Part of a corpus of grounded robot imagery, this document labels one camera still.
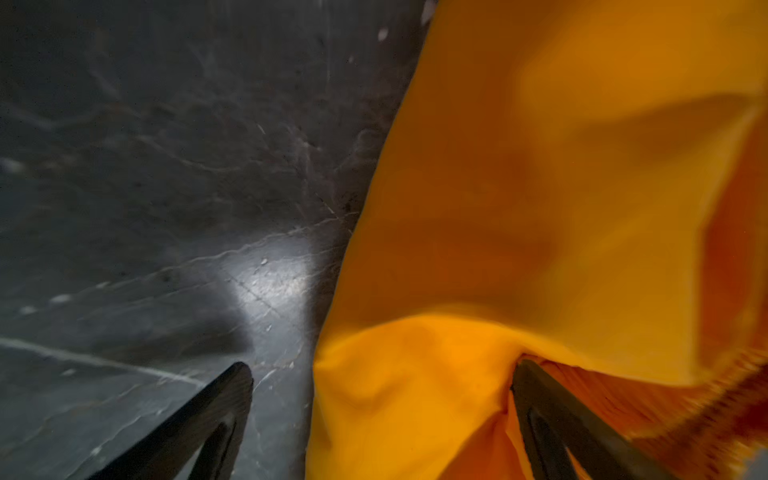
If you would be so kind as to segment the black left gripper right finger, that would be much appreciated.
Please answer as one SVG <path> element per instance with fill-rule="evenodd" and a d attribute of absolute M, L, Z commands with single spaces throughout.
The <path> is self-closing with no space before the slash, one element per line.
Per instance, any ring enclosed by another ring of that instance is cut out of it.
<path fill-rule="evenodd" d="M 511 392 L 534 478 L 575 479 L 574 462 L 592 479 L 674 477 L 535 362 L 516 366 Z"/>

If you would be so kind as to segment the orange shorts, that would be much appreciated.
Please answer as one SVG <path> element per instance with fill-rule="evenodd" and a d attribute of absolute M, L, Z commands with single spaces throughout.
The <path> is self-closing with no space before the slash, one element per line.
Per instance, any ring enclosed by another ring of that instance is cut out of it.
<path fill-rule="evenodd" d="M 313 365 L 309 479 L 528 479 L 530 359 L 681 479 L 767 443 L 767 5 L 441 1 Z"/>

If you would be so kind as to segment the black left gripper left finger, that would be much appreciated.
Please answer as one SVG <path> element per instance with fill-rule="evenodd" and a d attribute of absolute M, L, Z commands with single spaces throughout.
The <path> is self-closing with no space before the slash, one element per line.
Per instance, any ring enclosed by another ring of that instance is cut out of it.
<path fill-rule="evenodd" d="M 93 479 L 174 479 L 191 458 L 191 479 L 229 479 L 252 404 L 254 379 L 232 364 Z"/>

